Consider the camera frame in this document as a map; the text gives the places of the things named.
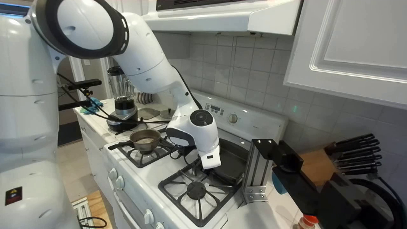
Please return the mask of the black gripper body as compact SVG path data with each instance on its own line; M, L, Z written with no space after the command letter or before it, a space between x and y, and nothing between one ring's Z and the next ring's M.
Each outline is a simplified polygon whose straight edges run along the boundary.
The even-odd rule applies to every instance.
M222 159L221 159L221 148L215 147L210 152L199 152L203 167L204 169L213 169L217 166L222 165Z

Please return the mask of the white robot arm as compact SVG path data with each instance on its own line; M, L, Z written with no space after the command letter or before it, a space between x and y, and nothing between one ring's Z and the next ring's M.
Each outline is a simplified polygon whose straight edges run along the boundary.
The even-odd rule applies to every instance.
M58 68L65 57L112 57L135 87L177 101L167 136L222 164L214 117L194 98L143 16L106 0L35 0L0 16L0 229L81 229L60 180Z

